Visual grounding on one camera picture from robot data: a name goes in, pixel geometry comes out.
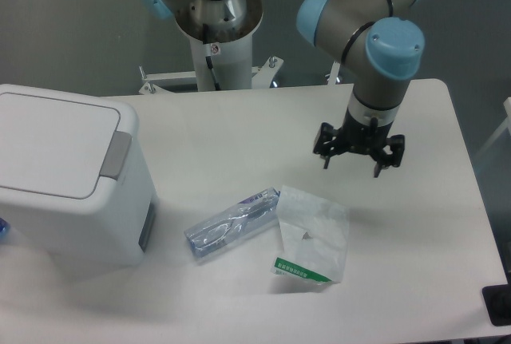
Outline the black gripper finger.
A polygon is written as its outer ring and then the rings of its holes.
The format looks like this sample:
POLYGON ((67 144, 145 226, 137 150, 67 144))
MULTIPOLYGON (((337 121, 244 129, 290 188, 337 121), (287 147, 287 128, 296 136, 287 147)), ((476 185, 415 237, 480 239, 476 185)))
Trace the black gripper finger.
POLYGON ((333 125, 323 122, 316 135, 313 153, 323 160, 323 168, 328 169, 330 159, 347 152, 347 140, 343 129, 335 129, 333 125))
POLYGON ((381 148, 373 149, 370 157, 374 160, 374 178, 378 178, 384 169, 399 168, 405 152, 406 138, 402 134, 387 138, 381 148))

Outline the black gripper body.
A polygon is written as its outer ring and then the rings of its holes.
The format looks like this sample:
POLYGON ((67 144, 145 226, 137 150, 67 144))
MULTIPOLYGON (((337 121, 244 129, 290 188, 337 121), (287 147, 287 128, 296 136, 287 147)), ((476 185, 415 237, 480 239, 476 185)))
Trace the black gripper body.
POLYGON ((370 155, 372 158, 385 158, 389 160, 394 154, 384 152, 387 146, 387 137, 393 123, 378 126, 378 124, 364 125, 346 112, 343 125, 339 129, 337 137, 340 140, 338 155, 345 152, 358 153, 361 155, 370 155))

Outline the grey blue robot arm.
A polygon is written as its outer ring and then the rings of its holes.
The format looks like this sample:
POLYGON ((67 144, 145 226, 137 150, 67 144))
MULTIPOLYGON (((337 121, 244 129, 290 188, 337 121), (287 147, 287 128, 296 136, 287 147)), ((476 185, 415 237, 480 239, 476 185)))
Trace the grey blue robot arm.
MULTIPOLYGON (((162 19, 174 18, 190 42, 201 91, 251 89, 252 35, 261 0, 141 0, 162 19)), ((343 124, 320 126, 313 151, 325 161, 366 155, 375 171, 398 167, 405 138, 390 135, 398 108, 422 59, 422 31, 399 13, 419 0, 304 0, 296 27, 314 47, 355 76, 343 124)))

